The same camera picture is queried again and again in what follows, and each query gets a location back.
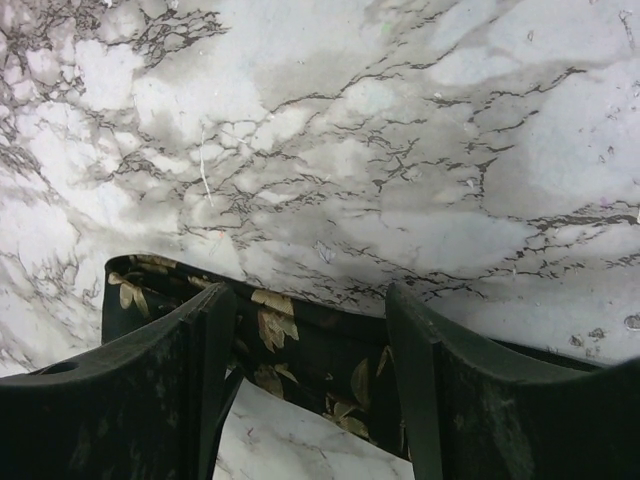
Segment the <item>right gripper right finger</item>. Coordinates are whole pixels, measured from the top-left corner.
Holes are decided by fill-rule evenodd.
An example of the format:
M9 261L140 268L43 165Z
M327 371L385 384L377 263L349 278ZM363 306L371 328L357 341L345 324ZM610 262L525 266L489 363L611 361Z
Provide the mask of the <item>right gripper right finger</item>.
M571 368L479 335L392 285L385 299L419 479L635 479L639 362Z

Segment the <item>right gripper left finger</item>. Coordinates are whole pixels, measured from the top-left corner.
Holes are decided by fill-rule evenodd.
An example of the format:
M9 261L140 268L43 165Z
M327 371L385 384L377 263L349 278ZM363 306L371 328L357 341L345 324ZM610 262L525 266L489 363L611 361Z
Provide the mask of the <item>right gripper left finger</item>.
M242 375L215 284L84 354L1 381L5 479L209 479Z

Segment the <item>black floral necktie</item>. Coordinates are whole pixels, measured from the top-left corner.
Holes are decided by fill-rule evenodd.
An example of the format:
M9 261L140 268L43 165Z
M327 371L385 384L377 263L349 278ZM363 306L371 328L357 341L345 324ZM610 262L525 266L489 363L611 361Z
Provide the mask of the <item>black floral necktie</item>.
M227 367L241 373L241 382L411 461L386 314L349 314L163 257L125 255L105 266L100 346L162 318L215 284L228 286L236 298ZM531 357L548 354L563 366L598 369L497 343Z

